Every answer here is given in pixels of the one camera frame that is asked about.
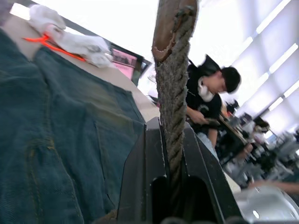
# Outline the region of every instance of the twisted rope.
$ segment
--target twisted rope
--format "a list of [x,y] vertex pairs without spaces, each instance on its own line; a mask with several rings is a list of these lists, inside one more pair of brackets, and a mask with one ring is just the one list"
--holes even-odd
[[156,81],[160,100],[160,121],[164,129],[166,150],[170,167],[171,213],[179,206],[181,190],[181,160],[183,154],[184,124],[186,114],[185,98],[188,80],[189,39],[192,35],[192,18],[183,15],[185,22],[177,31],[176,44],[170,56],[162,63],[156,63]]

